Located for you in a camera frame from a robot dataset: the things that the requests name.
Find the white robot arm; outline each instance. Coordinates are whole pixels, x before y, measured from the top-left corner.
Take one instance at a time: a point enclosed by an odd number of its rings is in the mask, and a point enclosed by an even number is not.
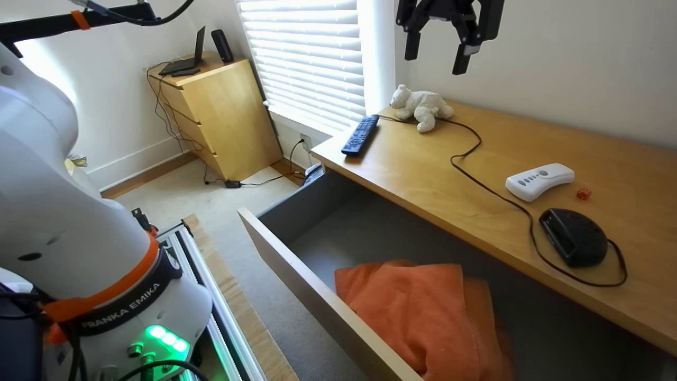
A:
[[[125,207],[70,178],[75,135],[70,99],[0,46],[0,267],[52,299],[42,311],[78,334],[87,378],[185,359],[211,299]],[[46,377],[68,378],[78,354],[66,344],[45,354]]]

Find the orange cloth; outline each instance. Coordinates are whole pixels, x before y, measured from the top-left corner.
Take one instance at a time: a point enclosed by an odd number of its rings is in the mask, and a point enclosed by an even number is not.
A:
[[[424,381],[512,378],[488,286],[456,265],[339,269],[335,292]]]

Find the white plush toy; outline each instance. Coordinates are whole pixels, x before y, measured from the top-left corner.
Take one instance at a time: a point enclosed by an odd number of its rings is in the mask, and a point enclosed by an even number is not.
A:
[[[412,92],[404,84],[399,84],[389,99],[389,105],[393,108],[395,120],[406,120],[414,117],[418,120],[416,129],[418,134],[426,134],[435,128],[435,119],[450,119],[453,108],[434,92]]]

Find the wooden desk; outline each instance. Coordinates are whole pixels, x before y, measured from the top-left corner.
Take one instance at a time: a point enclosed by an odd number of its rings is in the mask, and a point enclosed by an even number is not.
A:
[[[453,105],[456,120],[485,140],[463,167],[502,195],[510,198],[504,187],[510,174],[554,162],[576,169],[572,185],[551,188],[526,209],[535,219],[547,207],[593,219],[623,253],[631,278],[622,289],[589,289],[551,271],[530,247],[525,214],[450,167],[450,154],[474,145],[474,135],[461,128],[437,122],[437,129],[421,135],[412,122],[381,119],[363,159],[341,154],[346,135],[312,152],[325,167],[677,356],[677,152]],[[579,188],[589,188],[593,199],[577,201]],[[564,267],[541,229],[535,231],[543,255]],[[618,275],[616,265],[609,249],[603,265],[576,275],[605,281]]]

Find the window blinds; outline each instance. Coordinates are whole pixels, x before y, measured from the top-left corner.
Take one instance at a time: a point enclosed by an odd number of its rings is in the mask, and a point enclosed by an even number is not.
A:
[[[271,112],[341,134],[363,117],[357,0],[238,0]]]

